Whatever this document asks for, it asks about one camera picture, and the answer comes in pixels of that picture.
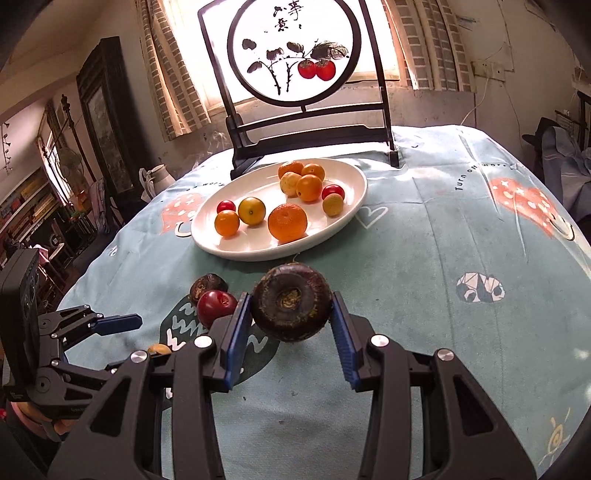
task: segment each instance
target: kettle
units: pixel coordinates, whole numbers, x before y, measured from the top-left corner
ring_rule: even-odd
[[[163,192],[174,182],[174,177],[166,170],[166,165],[158,165],[152,170],[139,170],[139,182],[144,187],[142,200],[149,203],[157,194]]]

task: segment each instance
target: blue cloth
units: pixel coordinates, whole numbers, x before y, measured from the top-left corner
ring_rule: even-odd
[[[591,402],[591,247],[548,189],[484,133],[455,126],[393,131],[398,170],[379,144],[260,163],[332,156],[368,178],[356,218],[297,261],[319,270],[352,313],[404,348],[453,349],[541,475]],[[198,205],[230,181],[231,158],[231,151],[214,155],[158,195],[68,292],[61,307],[87,303],[105,315],[144,318],[137,331],[77,345],[72,363],[104,368],[157,342],[178,349],[204,332],[186,297],[196,278],[217,273],[239,294],[292,260],[227,261],[187,236]],[[354,478],[371,395],[351,392],[344,381],[330,329],[293,345],[256,325],[250,335],[241,383],[213,397],[228,478]],[[418,402],[413,397],[415,412]],[[169,478],[170,411],[163,418]],[[415,476],[420,442],[414,415]]]

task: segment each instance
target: shriveled fruit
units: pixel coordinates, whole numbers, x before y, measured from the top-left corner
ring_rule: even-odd
[[[265,219],[267,208],[262,200],[256,197],[247,197],[238,205],[238,216],[245,224],[255,226]]]
[[[324,169],[317,163],[308,163],[302,168],[301,175],[316,175],[321,181],[323,181],[326,173],[324,173]]]
[[[298,175],[295,172],[286,172],[286,174],[283,175],[279,181],[279,187],[281,188],[281,191],[288,197],[297,197],[296,185],[300,178],[301,175]]]
[[[252,293],[252,318],[261,330],[282,342],[313,336],[328,320],[330,309],[327,281],[301,263],[269,270]]]
[[[316,175],[304,175],[295,186],[297,196],[304,202],[317,200],[322,192],[322,180]]]
[[[224,210],[217,214],[214,226],[221,236],[232,236],[240,228],[240,219],[236,212]]]
[[[189,301],[191,305],[196,307],[203,292],[208,290],[228,291],[228,284],[222,277],[215,273],[208,273],[199,277],[191,285],[191,289],[189,290]]]
[[[271,235],[280,242],[293,242],[306,234],[308,217],[299,205],[284,203],[269,214],[267,226]]]
[[[281,178],[281,177],[283,177],[283,175],[285,175],[289,171],[292,171],[294,173],[297,173],[298,175],[301,175],[301,171],[303,168],[304,168],[304,164],[301,161],[292,160],[289,162],[285,162],[281,167],[279,167],[279,170],[277,170],[277,176],[279,178]]]
[[[338,193],[331,193],[322,201],[322,209],[329,217],[336,217],[343,211],[345,203]]]

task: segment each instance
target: white heart print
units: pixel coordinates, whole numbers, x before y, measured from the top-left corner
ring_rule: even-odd
[[[365,222],[359,216],[359,212],[361,212],[361,210],[367,210],[368,218],[371,218],[371,216],[376,212],[381,212],[381,213],[366,225]],[[386,215],[386,213],[388,213],[388,207],[378,207],[375,210],[372,210],[369,207],[362,206],[359,209],[359,211],[355,214],[355,218],[358,220],[359,223],[361,223],[361,225],[363,225],[363,228],[365,228],[366,230],[369,230],[375,224],[375,222],[380,220],[380,218],[382,218],[384,215]]]

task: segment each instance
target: round painting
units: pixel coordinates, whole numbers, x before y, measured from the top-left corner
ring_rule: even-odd
[[[332,95],[353,73],[360,51],[359,23],[343,0],[248,0],[228,37],[242,86],[280,106]]]

